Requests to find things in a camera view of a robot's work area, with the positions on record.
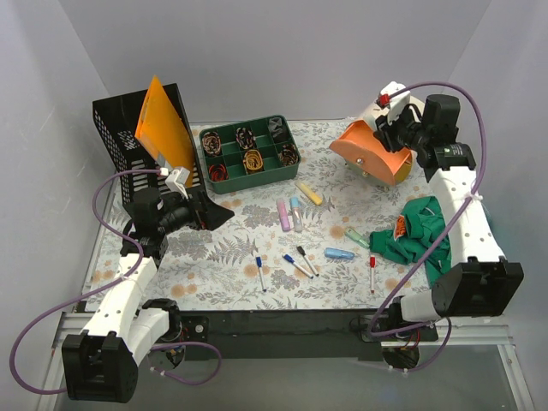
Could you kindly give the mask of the cream cylindrical drawer box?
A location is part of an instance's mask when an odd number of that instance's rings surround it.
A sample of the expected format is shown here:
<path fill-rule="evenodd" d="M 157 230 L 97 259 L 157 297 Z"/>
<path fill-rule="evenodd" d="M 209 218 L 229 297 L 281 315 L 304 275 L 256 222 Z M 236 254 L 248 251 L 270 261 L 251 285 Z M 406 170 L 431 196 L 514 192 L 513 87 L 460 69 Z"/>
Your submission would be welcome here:
<path fill-rule="evenodd" d="M 368 177 L 375 184 L 394 187 L 409 176 L 413 153 L 408 148 L 387 152 L 374 137 L 375 120 L 388 113 L 375 103 L 369 104 L 357 120 L 351 122 L 329 148 L 346 162 L 359 176 Z"/>

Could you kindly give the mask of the pink highlighter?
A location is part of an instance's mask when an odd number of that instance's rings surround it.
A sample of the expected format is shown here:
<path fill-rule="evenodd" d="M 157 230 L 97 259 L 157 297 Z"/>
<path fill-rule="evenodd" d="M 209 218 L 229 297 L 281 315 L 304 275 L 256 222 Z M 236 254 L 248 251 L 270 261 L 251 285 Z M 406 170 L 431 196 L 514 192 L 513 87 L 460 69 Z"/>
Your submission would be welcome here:
<path fill-rule="evenodd" d="M 279 221 L 282 227 L 282 231 L 283 232 L 291 231 L 291 223 L 289 222 L 289 214 L 288 214 L 284 199 L 277 200 L 277 212 L 278 212 Z"/>

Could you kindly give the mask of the orange plastic folder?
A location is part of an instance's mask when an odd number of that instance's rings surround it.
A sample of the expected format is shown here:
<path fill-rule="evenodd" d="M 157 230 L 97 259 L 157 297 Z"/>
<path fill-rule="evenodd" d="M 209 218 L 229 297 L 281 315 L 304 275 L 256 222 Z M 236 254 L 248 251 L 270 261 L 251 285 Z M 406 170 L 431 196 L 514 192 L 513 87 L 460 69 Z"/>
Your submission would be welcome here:
<path fill-rule="evenodd" d="M 185 169 L 187 176 L 182 183 L 185 188 L 192 187 L 195 166 L 192 135 L 157 76 L 152 77 L 146 91 L 134 136 L 160 167 Z"/>

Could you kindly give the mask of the yellow highlighter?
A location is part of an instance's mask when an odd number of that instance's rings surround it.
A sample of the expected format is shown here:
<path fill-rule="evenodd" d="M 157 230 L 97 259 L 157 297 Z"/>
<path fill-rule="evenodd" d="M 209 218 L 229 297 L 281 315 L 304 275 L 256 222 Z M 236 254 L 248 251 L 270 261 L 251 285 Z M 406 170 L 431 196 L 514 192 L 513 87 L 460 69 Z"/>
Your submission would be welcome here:
<path fill-rule="evenodd" d="M 316 205 L 321 206 L 323 203 L 323 199 L 316 194 L 307 184 L 296 181 L 295 185 Z"/>

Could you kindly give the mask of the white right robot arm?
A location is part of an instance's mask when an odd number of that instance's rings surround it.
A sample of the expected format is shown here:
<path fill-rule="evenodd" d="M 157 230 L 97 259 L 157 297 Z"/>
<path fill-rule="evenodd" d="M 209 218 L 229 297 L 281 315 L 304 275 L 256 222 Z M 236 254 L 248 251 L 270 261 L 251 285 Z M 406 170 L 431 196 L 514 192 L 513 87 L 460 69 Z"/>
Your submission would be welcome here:
<path fill-rule="evenodd" d="M 441 207 L 441 237 L 449 241 L 451 254 L 449 271 L 430 290 L 402 296 L 390 306 L 388 332 L 403 341 L 440 319 L 502 315 L 524 273 L 520 263 L 507 260 L 487 221 L 479 194 L 483 166 L 456 140 L 458 98 L 431 94 L 419 116 L 405 92 L 382 92 L 376 103 L 386 112 L 376 119 L 373 134 L 388 152 L 415 152 Z"/>

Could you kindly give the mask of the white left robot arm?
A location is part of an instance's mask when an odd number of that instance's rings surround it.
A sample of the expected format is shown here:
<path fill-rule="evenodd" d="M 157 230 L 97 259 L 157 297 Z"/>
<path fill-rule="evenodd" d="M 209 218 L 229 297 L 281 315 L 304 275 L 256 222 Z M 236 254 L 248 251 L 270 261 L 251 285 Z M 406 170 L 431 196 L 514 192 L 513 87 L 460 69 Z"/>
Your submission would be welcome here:
<path fill-rule="evenodd" d="M 177 303 L 170 299 L 144 301 L 168 247 L 168 235 L 184 227 L 213 231 L 235 214 L 206 194 L 163 194 L 144 188 L 124 209 L 120 272 L 95 314 L 62 345 L 68 397 L 78 401 L 128 402 L 138 382 L 140 363 L 156 345 L 172 366 L 185 355 L 188 327 Z"/>

